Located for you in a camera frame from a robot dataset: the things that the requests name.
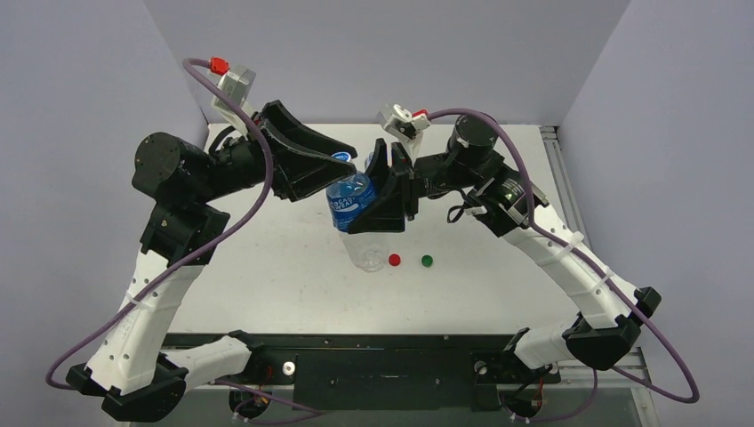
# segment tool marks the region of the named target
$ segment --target water bottle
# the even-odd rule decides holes
[[[350,162],[351,156],[338,152],[333,157]],[[381,233],[348,234],[349,224],[377,198],[377,191],[365,173],[338,181],[327,187],[327,204],[333,215],[333,225],[339,231],[351,262],[364,271],[377,271],[388,260],[387,239]]]

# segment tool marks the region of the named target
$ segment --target bottle label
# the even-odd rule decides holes
[[[341,162],[350,162],[351,161],[351,155],[345,151],[338,151],[337,153],[334,153],[331,155],[331,157],[335,157]]]
[[[328,198],[330,211],[333,213],[333,225],[336,229],[348,232],[349,224],[377,198],[374,186],[370,184],[358,196]]]

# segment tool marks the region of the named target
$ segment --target gray wall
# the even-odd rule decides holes
[[[560,129],[596,252],[639,286],[702,400],[654,396],[664,427],[751,425],[751,1],[633,0]],[[651,375],[686,394],[661,346]]]
[[[176,60],[214,55],[245,64],[258,72],[254,105],[280,99],[305,121],[372,122],[382,104],[398,102],[559,124],[628,2],[145,4]],[[211,110],[207,115],[217,118]]]
[[[204,118],[141,1],[3,2],[0,58],[2,424],[104,425],[44,373],[128,286],[151,209],[130,185],[139,141],[203,141]]]

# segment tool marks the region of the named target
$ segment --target red bottle cap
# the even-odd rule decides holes
[[[398,264],[400,264],[400,255],[392,254],[390,257],[388,257],[388,263],[393,267],[397,267]]]

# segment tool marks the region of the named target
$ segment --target cable tie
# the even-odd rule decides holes
[[[150,313],[154,313],[155,311],[157,311],[157,308],[154,305],[150,305],[145,302],[139,301],[128,292],[125,293],[125,297],[128,299],[128,301],[131,302],[131,304],[135,305],[137,309],[146,310]]]
[[[600,280],[599,280],[599,281],[598,281],[598,282],[597,282],[597,283],[596,283],[596,284],[594,285],[594,287],[597,287],[597,286],[602,286],[602,285],[604,285],[605,283],[607,283],[607,280],[610,280],[610,278],[611,278],[612,276],[615,276],[615,273],[613,273],[613,271],[612,271],[612,270],[610,270],[610,267],[605,267],[605,276],[604,276],[603,278],[601,278],[601,279],[600,279]]]
[[[463,212],[466,215],[486,215],[487,208],[484,206],[472,206],[468,209],[464,209]]]
[[[584,235],[581,234],[580,231],[576,231],[571,236],[571,241],[568,242],[568,246],[564,247],[557,254],[554,254],[552,256],[549,256],[547,258],[539,260],[537,262],[537,265],[540,266],[540,267],[545,267],[545,266],[548,266],[548,265],[553,264],[555,262],[559,262],[560,260],[562,260],[563,258],[565,258],[566,256],[568,256],[568,254],[570,254],[571,251],[573,251],[574,247],[576,247],[576,245],[580,244],[583,241],[583,239],[584,239]]]
[[[138,300],[136,300],[136,298],[133,295],[131,295],[131,294],[127,293],[127,292],[125,293],[125,298],[128,299],[128,301],[130,301],[131,304],[135,305],[137,309],[143,309],[143,310],[146,310],[146,311],[148,311],[150,313],[154,313],[154,312],[157,312],[157,311],[160,311],[160,310],[169,310],[169,309],[175,309],[177,307],[180,307],[180,302],[175,302],[173,304],[162,305],[160,307],[157,307],[157,306],[152,305],[152,304],[147,304],[144,301],[138,301]]]

